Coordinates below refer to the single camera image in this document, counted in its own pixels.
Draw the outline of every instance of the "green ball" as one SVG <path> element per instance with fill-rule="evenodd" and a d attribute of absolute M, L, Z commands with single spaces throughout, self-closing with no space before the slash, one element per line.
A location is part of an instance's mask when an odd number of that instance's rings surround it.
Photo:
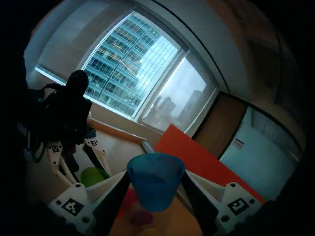
<path fill-rule="evenodd" d="M 82 171 L 81 173 L 81 183 L 84 184 L 86 188 L 102 182 L 103 180 L 108 179 L 110 176 L 106 173 L 106 171 L 89 167 Z"/>

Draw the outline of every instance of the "window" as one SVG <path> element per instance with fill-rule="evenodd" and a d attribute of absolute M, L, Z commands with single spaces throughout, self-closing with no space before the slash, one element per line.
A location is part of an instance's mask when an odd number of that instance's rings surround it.
<path fill-rule="evenodd" d="M 83 70 L 86 94 L 153 129 L 194 122 L 216 88 L 185 45 L 134 12 L 93 51 Z"/>
<path fill-rule="evenodd" d="M 170 124 L 185 131 L 205 106 L 215 89 L 188 60 L 183 58 L 154 103 L 144 113 L 142 123 L 165 131 Z"/>
<path fill-rule="evenodd" d="M 124 100 L 119 111 L 132 117 L 180 50 L 148 22 L 131 14 L 105 38 L 84 68 L 90 74 L 86 94 L 95 97 L 97 91 L 96 99 L 114 109 Z M 116 102 L 105 102 L 106 96 Z"/>

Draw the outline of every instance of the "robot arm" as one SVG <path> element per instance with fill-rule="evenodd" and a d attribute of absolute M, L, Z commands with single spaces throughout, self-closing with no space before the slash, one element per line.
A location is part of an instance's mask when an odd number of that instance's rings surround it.
<path fill-rule="evenodd" d="M 82 234 L 107 235 L 129 185 L 126 170 L 89 188 L 75 183 L 49 208 Z M 223 187 L 190 171 L 184 174 L 178 194 L 190 206 L 204 235 L 230 233 L 262 205 L 237 183 Z"/>

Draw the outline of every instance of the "sky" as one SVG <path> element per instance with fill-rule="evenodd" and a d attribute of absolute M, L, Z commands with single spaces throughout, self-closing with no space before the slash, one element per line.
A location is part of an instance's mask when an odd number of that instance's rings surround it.
<path fill-rule="evenodd" d="M 206 83 L 204 80 L 189 61 L 184 58 L 160 92 L 161 100 L 159 103 L 170 97 L 172 102 L 176 104 L 171 115 L 177 117 L 193 92 L 195 90 L 202 92 L 205 87 Z"/>

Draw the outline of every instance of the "building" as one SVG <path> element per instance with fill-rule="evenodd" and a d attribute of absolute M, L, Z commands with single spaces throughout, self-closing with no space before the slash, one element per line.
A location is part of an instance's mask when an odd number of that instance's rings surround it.
<path fill-rule="evenodd" d="M 170 97 L 167 97 L 161 102 L 161 105 L 159 106 L 160 113 L 165 116 L 170 116 L 174 108 L 176 107 L 176 104 L 172 102 Z"/>
<path fill-rule="evenodd" d="M 164 39 L 135 15 L 128 17 L 104 40 L 85 67 L 90 79 L 87 95 L 132 116 L 150 89 L 148 83 L 152 79 L 143 78 L 142 65 L 148 67 L 148 63 L 165 60 L 151 62 L 147 56 L 161 38 Z M 159 50 L 165 50 L 168 45 L 169 42 Z"/>
<path fill-rule="evenodd" d="M 180 115 L 176 119 L 178 122 L 181 123 L 183 127 L 186 127 L 188 122 L 191 122 L 193 117 L 195 117 L 195 112 L 193 109 L 195 108 L 196 102 L 199 100 L 201 96 L 201 91 L 195 90 L 193 94 L 190 96 L 189 100 L 187 101 L 184 109 L 181 111 Z"/>

